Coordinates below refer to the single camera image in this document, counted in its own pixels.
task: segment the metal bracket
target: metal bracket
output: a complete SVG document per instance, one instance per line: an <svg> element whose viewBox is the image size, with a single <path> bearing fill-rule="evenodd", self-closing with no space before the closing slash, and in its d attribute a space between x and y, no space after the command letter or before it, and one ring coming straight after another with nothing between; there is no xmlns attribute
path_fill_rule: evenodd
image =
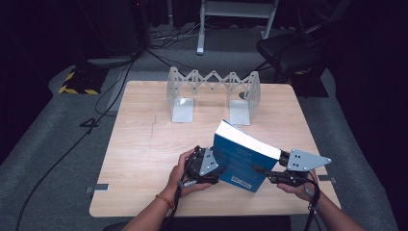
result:
<svg viewBox="0 0 408 231"><path fill-rule="evenodd" d="M287 170L308 171L331 163L330 158L292 149Z"/></svg>
<svg viewBox="0 0 408 231"><path fill-rule="evenodd" d="M216 158L210 147L205 149L203 163L201 164L200 176L203 176L218 167Z"/></svg>

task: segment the wooden table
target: wooden table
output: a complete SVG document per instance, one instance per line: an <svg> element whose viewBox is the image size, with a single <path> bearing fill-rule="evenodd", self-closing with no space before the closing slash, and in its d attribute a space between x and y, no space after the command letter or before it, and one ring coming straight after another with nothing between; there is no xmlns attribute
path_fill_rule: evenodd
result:
<svg viewBox="0 0 408 231"><path fill-rule="evenodd" d="M238 126L255 139L283 150L319 154L293 89L261 85L262 99L250 126ZM132 217L166 185L179 155L196 145L213 144L222 119L229 119L225 89L200 88L194 97L193 123L173 123L166 101L166 82L127 84L89 212L94 217ZM282 171L276 165L274 170ZM319 167L318 175L326 175ZM331 182L320 188L340 206ZM254 216L307 214L308 203L271 185L268 179L253 193L225 182L195 192L179 203L176 216Z"/></svg>

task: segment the gray carpet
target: gray carpet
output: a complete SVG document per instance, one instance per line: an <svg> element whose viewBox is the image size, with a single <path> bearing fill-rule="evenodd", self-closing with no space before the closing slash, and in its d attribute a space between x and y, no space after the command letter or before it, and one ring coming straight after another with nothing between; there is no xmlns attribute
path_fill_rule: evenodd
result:
<svg viewBox="0 0 408 231"><path fill-rule="evenodd" d="M259 39L257 33L212 31L203 56L195 55L196 38L152 52L205 72L214 69L221 76L230 71L244 75L262 61L254 48L254 42ZM174 65L181 71L191 71ZM0 230L14 230L24 200L36 182L87 131L79 125L91 117L99 117L94 107L101 95L58 93L71 68L62 70L50 82L54 97L0 166ZM102 92L116 82L121 70L110 70ZM131 71L167 72L168 66L145 52ZM268 79L272 72L266 70L260 75ZM154 80L148 76L136 78ZM333 159L327 170L338 181L334 187L343 209L367 230L397 230L384 189L344 120L330 73L325 71L321 79L329 97L298 97L298 100L320 154ZM116 92L107 92L96 107L104 111L115 96ZM19 230L103 230L112 223L130 219L93 218L89 215L91 196L84 193L87 186L96 183L114 123L114 117L104 117L100 126L51 171L29 201ZM293 230L303 230L305 215L291 216L291 220ZM317 230L314 224L311 230Z"/></svg>

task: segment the wrist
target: wrist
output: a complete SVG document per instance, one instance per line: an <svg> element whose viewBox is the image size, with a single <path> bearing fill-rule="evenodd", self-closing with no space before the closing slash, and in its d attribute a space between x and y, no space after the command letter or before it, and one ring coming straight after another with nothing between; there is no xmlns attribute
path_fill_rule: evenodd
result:
<svg viewBox="0 0 408 231"><path fill-rule="evenodd" d="M174 194L176 193L176 189L165 187L161 192L160 195L165 197L170 202L174 202Z"/></svg>

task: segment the metal stand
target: metal stand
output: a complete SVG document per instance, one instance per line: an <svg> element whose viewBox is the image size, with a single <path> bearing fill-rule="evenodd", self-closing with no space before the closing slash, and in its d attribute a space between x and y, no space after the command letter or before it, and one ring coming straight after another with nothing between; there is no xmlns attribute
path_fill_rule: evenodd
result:
<svg viewBox="0 0 408 231"><path fill-rule="evenodd" d="M209 82L210 78L216 78L217 81ZM197 70L193 70L189 75L183 76L176 67L172 67L168 73L166 91L171 121L192 122L194 100L180 95L180 88L185 86L190 88L193 94L198 94L202 85L211 90L225 86L230 123L250 125L255 108L261 100L261 84L256 71L240 79L235 72L221 78L215 71L203 77Z"/></svg>

